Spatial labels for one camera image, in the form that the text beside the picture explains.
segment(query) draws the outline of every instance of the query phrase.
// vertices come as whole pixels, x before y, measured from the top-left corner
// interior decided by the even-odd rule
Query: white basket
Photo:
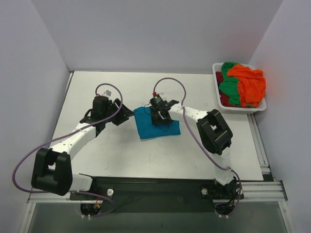
[[[224,63],[213,64],[213,75],[214,75],[214,82],[215,82],[215,88],[216,88],[216,94],[217,94],[217,101],[218,101],[220,108],[222,108],[221,112],[238,113],[238,114],[252,114],[252,113],[257,112],[257,111],[265,110],[267,108],[267,105],[266,105],[266,100],[264,98],[259,102],[258,108],[234,108],[234,107],[226,107],[226,106],[222,105],[222,103],[220,101],[220,94],[219,94],[219,89],[218,89],[218,85],[217,85],[216,72],[222,71],[223,64]],[[245,67],[250,67],[251,69],[254,69],[252,66],[245,65],[245,64],[242,64],[242,65]]]

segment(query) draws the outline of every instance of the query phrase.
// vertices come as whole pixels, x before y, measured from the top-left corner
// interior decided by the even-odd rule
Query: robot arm
[[[152,123],[170,123],[173,120],[184,121],[183,107],[175,100],[167,102],[160,95],[151,100]],[[213,160],[221,167],[231,167],[230,145],[233,136],[221,113],[214,109],[211,112],[185,107],[185,116],[192,126],[196,126],[203,146],[210,152]],[[215,180],[226,185],[234,179],[230,170],[221,170],[215,166]]]
[[[106,123],[120,125],[134,113],[122,105],[121,110],[110,120],[95,124],[112,115],[120,106],[120,100],[109,99],[110,92],[104,96],[96,96],[92,109],[88,110],[71,135],[49,149],[41,148],[36,153],[32,176],[32,187],[58,195],[70,191],[88,191],[93,178],[82,174],[73,174],[71,160],[89,141],[97,137],[105,129]]]

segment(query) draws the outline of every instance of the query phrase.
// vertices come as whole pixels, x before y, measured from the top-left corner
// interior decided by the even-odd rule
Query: dark red fabric
[[[218,86],[224,81],[224,78],[223,78],[221,72],[219,72],[219,71],[216,72],[216,79],[217,79],[217,85]],[[242,106],[236,106],[236,105],[230,104],[229,103],[229,96],[225,95],[221,90],[219,90],[219,94],[220,94],[220,102],[222,103],[223,106],[234,107],[234,108],[243,108]]]

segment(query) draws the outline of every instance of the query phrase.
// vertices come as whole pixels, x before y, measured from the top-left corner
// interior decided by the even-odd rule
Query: white table
[[[174,77],[186,87],[185,105],[200,109],[218,109],[212,75],[161,74],[76,71],[59,117],[53,138],[71,132],[92,107],[95,87],[101,83],[117,86],[124,104],[131,110],[148,103],[154,84],[163,77]],[[111,87],[112,99],[118,98]],[[181,100],[183,90],[170,80],[161,82],[157,92],[168,100]],[[242,180],[262,181],[247,115],[223,114],[233,132],[231,145],[232,168]],[[181,135],[140,140],[134,117],[120,126],[106,125],[101,134],[89,142],[72,160],[72,171],[92,176],[214,179],[214,166],[202,153],[184,123]]]

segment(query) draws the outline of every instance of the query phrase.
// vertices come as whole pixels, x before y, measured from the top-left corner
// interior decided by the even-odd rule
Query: folded blue cloth
[[[179,121],[170,124],[153,125],[150,107],[139,107],[134,110],[137,131],[141,139],[180,135]]]

